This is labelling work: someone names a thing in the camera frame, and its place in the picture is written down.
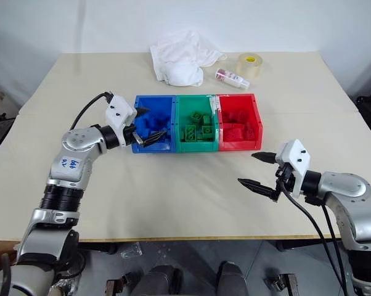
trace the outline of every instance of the white towel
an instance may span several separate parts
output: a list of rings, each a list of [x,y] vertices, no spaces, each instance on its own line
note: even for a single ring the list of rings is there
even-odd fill
[[[200,86],[203,71],[226,55],[201,44],[195,31],[183,31],[159,40],[150,46],[154,71],[158,81],[173,86]]]

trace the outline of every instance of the white table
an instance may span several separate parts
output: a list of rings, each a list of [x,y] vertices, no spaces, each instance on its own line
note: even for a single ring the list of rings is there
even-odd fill
[[[260,55],[261,75],[242,91],[214,79],[218,67],[234,69],[237,54],[204,69],[198,88],[155,81],[149,54],[62,54],[0,147],[0,240],[22,237],[63,133],[89,100],[109,90],[130,103],[138,94],[255,93],[264,151],[275,152],[298,138],[312,155],[310,169],[352,172],[371,183],[371,132],[318,53]],[[104,100],[95,104],[78,126],[103,125],[106,106]],[[251,178],[274,186],[276,169],[247,151],[114,149],[94,164],[76,230],[84,241],[317,237],[284,196],[273,203],[237,181]],[[322,210],[300,202],[328,234]]]

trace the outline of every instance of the small bottle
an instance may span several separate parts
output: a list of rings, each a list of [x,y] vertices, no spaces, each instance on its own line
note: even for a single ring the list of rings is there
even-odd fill
[[[216,78],[229,85],[235,86],[236,88],[248,89],[250,82],[243,77],[237,76],[235,73],[218,69],[216,71]]]

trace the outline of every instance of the robotic arm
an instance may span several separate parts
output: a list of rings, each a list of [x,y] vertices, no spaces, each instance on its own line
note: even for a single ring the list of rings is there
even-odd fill
[[[105,93],[109,106],[107,126],[71,129],[62,138],[60,153],[51,166],[44,197],[33,210],[17,252],[17,264],[0,272],[0,296],[46,296],[56,275],[69,268],[76,255],[79,235],[72,230],[79,220],[78,207],[87,188],[93,162],[108,149],[138,143],[151,145],[166,131],[146,139],[133,120],[148,109],[132,108],[124,98]]]
[[[348,252],[357,295],[371,296],[371,187],[354,174],[308,170],[310,155],[299,140],[286,143],[278,154],[257,152],[252,156],[278,163],[277,185],[273,190],[250,179],[239,179],[253,192],[277,201],[284,189],[293,197],[305,195],[312,205],[326,205],[336,216],[341,240]]]

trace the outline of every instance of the blue bin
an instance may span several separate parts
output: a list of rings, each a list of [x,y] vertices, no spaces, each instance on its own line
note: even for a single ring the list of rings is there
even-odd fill
[[[135,107],[150,109],[141,117],[135,118],[136,132],[142,138],[156,131],[167,130],[159,142],[145,148],[132,144],[134,153],[168,153],[176,152],[174,117],[176,113],[176,96],[136,96]]]

